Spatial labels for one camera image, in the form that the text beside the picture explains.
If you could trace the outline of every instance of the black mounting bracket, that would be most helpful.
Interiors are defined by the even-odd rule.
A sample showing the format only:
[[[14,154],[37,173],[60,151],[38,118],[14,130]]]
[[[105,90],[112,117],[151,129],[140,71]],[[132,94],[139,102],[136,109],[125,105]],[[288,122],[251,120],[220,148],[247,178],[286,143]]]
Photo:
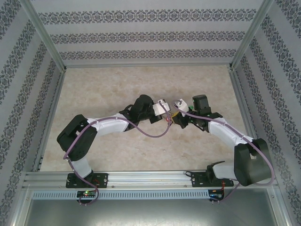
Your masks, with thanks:
[[[225,187],[233,187],[234,183],[229,179],[215,179],[209,181],[206,172],[191,172],[187,171],[186,176],[191,178],[192,187],[222,187],[224,183]]]
[[[107,188],[109,174],[107,173],[93,173],[89,179],[90,183],[97,186],[97,188]],[[66,181],[66,188],[93,188],[90,185],[79,179],[74,173],[69,173]]]

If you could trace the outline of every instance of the cable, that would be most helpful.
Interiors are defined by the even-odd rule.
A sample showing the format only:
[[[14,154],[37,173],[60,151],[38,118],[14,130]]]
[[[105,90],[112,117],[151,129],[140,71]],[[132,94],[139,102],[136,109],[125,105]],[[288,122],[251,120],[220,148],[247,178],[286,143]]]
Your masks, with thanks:
[[[92,125],[96,124],[97,122],[101,122],[101,121],[105,121],[105,120],[110,120],[110,119],[116,119],[116,120],[122,120],[122,121],[126,121],[128,122],[129,124],[131,124],[132,126],[134,126],[137,130],[139,130],[142,134],[148,136],[148,137],[151,137],[151,138],[159,138],[159,137],[162,137],[164,136],[169,128],[170,128],[170,125],[172,123],[171,121],[171,117],[168,113],[168,111],[166,110],[166,108],[161,104],[161,102],[159,102],[160,106],[164,109],[166,115],[167,115],[167,118],[168,118],[168,123],[167,123],[167,128],[166,130],[164,131],[164,133],[160,134],[160,135],[157,135],[157,136],[154,136],[154,135],[150,135],[150,134],[147,134],[146,132],[144,132],[143,130],[141,130],[138,126],[136,126],[134,123],[132,123],[130,120],[128,119],[125,119],[125,118],[120,118],[120,117],[106,117],[106,118],[101,118],[101,119],[98,119],[96,121],[93,121],[91,122],[90,124],[88,124],[79,134],[78,136],[75,138],[75,140],[73,141],[73,143],[70,145],[70,147],[68,148],[67,152],[65,153],[63,159],[65,160],[68,155],[70,154],[72,148],[75,146],[76,142],[79,140],[79,138],[84,134],[84,132],[89,128],[91,127]]]
[[[78,135],[77,135],[77,137],[74,139],[73,143],[70,145],[70,147],[69,147],[68,150],[66,151],[66,153],[65,153],[65,155],[64,155],[64,157],[63,157],[63,159],[68,161],[68,163],[69,163],[70,167],[72,168],[74,174],[75,174],[79,179],[81,179],[81,180],[82,180],[83,182],[85,182],[86,184],[88,184],[88,185],[92,186],[93,188],[95,188],[95,191],[97,192],[97,196],[95,197],[95,199],[93,199],[93,200],[92,200],[91,202],[89,202],[89,203],[81,203],[81,202],[80,202],[80,200],[81,200],[81,198],[82,198],[82,196],[81,196],[81,197],[79,198],[79,204],[80,204],[80,205],[85,205],[85,206],[87,206],[87,205],[90,205],[90,204],[94,203],[94,202],[98,199],[98,197],[99,197],[99,190],[98,190],[97,186],[95,186],[95,185],[91,184],[90,182],[86,181],[84,178],[82,178],[82,177],[78,174],[78,172],[75,170],[74,166],[72,165],[71,160],[70,160],[69,157],[68,157],[68,155],[72,152],[72,148],[75,146],[75,144],[76,144],[76,142],[79,140],[79,138],[80,138],[80,137],[84,134],[84,132],[85,132],[89,127],[91,127],[92,125],[96,124],[97,122],[101,122],[101,121],[105,121],[105,120],[110,120],[110,119],[126,121],[126,122],[128,122],[129,124],[131,124],[132,126],[134,126],[137,130],[139,130],[142,134],[144,134],[144,135],[146,135],[146,136],[148,136],[148,137],[151,137],[151,138],[159,138],[159,137],[162,137],[162,136],[164,136],[164,135],[168,132],[168,130],[169,130],[169,128],[170,128],[170,125],[172,124],[172,120],[171,120],[171,117],[170,117],[168,111],[166,110],[166,108],[161,104],[161,102],[159,102],[159,104],[160,104],[160,106],[163,108],[163,110],[165,111],[165,113],[166,113],[166,115],[167,115],[167,118],[168,118],[167,128],[166,128],[166,130],[165,130],[162,134],[160,134],[160,135],[153,136],[153,135],[147,134],[147,133],[145,133],[143,130],[141,130],[138,126],[136,126],[134,123],[132,123],[130,120],[124,119],[124,118],[120,118],[120,117],[106,117],[106,118],[102,118],[102,119],[98,119],[98,120],[96,120],[96,121],[93,121],[93,122],[91,122],[90,124],[88,124],[88,125],[87,125],[87,126],[86,126],[86,127],[85,127]]]
[[[255,151],[258,152],[258,154],[264,159],[264,161],[267,163],[270,171],[271,171],[271,180],[265,184],[258,184],[258,183],[254,183],[255,185],[258,185],[258,186],[268,186],[268,185],[271,185],[273,182],[274,182],[274,178],[275,178],[275,172],[274,172],[274,169],[273,169],[273,166],[272,164],[269,162],[268,158],[262,153],[261,150],[259,150],[259,148],[257,148],[251,141],[249,141],[247,138],[245,138],[245,136],[243,134],[241,134],[240,132],[238,132],[234,127],[232,127],[231,125],[225,123],[225,122],[222,122],[222,121],[218,121],[216,119],[211,119],[211,118],[207,118],[207,117],[203,117],[203,116],[196,116],[196,115],[193,115],[193,114],[190,114],[190,113],[187,113],[185,111],[182,111],[180,110],[176,105],[175,103],[176,102],[181,102],[180,100],[175,100],[173,102],[173,105],[174,105],[174,108],[177,109],[179,112],[185,114],[185,115],[188,115],[192,118],[196,118],[196,119],[203,119],[203,120],[207,120],[207,121],[214,121],[216,123],[219,123],[223,126],[226,126],[228,127],[230,130],[232,130],[234,133],[236,133],[241,139],[243,139],[244,141],[246,141]]]
[[[82,203],[80,200],[81,200],[81,198],[82,198],[83,196],[81,196],[81,197],[79,198],[79,204],[80,204],[81,206],[83,206],[83,205],[87,206],[87,205],[91,205],[92,203],[96,202],[96,200],[97,200],[98,197],[99,197],[99,190],[98,190],[97,186],[93,185],[92,183],[90,183],[90,182],[86,181],[84,178],[82,178],[82,177],[78,174],[78,172],[75,170],[75,168],[74,168],[74,166],[72,165],[72,162],[71,162],[70,159],[68,159],[68,163],[69,163],[69,165],[70,165],[72,171],[74,172],[74,174],[75,174],[79,179],[81,179],[83,182],[85,182],[86,184],[88,184],[88,185],[90,185],[91,187],[95,188],[95,191],[96,191],[96,193],[97,193],[96,197],[95,197],[91,202],[89,202],[89,203]]]
[[[225,197],[223,198],[222,200],[220,200],[220,202],[223,202],[225,200],[227,200],[231,195],[233,195],[233,193],[236,191],[236,189],[240,186],[240,183],[238,183],[235,188]]]
[[[225,182],[224,181],[222,181],[221,191],[222,191],[222,195],[224,195],[225,194]]]

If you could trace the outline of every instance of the floor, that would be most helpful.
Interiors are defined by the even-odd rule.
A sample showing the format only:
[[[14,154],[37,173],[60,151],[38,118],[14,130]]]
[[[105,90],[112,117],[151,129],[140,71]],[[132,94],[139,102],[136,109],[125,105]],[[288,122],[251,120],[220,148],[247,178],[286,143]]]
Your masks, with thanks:
[[[117,67],[67,69],[44,154],[41,171],[70,171],[58,134],[77,114],[86,118],[111,116],[146,94],[156,102],[206,94],[218,112],[245,132],[226,66]],[[167,122],[143,121],[140,128],[152,135],[165,131]],[[97,137],[87,154],[93,170],[197,170],[216,161],[232,160],[233,151],[217,137],[193,125],[172,125],[161,138],[149,138],[133,129]]]

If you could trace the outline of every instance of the enclosure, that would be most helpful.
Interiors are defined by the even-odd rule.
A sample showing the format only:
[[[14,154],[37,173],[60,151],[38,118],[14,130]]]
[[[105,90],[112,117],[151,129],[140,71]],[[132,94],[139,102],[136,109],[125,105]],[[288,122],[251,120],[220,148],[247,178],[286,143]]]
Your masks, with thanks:
[[[0,0],[0,225],[301,225],[300,3]],[[276,180],[212,205],[221,186],[185,174],[233,150],[192,125],[157,139],[133,129],[95,138],[87,159],[105,188],[79,206],[85,189],[66,187],[57,136],[76,115],[111,116],[141,94],[170,106],[205,94],[267,142]],[[158,135],[164,117],[139,127]]]

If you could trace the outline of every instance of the patterned wallpaper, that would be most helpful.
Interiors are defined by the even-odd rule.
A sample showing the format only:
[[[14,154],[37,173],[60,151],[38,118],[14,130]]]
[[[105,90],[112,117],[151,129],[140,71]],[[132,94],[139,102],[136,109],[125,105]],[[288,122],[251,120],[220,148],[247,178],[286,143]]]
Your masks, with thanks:
[[[293,225],[301,225],[301,7],[276,0],[236,68],[259,137],[272,152]]]
[[[261,2],[32,1],[67,66],[230,63]]]
[[[60,72],[17,0],[0,0],[0,226],[42,142]]]

